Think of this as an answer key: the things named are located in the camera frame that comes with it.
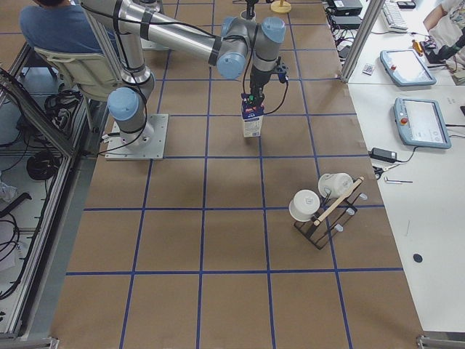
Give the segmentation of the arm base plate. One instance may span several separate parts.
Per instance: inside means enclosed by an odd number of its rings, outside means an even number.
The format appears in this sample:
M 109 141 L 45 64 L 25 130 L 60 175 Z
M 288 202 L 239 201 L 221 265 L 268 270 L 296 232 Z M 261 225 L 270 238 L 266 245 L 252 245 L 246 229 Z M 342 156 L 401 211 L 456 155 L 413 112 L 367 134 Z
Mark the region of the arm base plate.
M 120 132 L 116 121 L 113 122 L 112 132 L 119 135 L 110 137 L 108 141 L 108 152 L 104 156 L 108 160 L 161 160 L 165 149 L 166 132 L 168 129 L 169 115 L 149 114 L 147 125 L 138 137 L 138 133 L 127 134 Z
M 142 49 L 145 51 L 166 51 L 169 50 L 168 47 L 159 44 L 157 42 L 148 41 L 146 39 L 140 39 Z

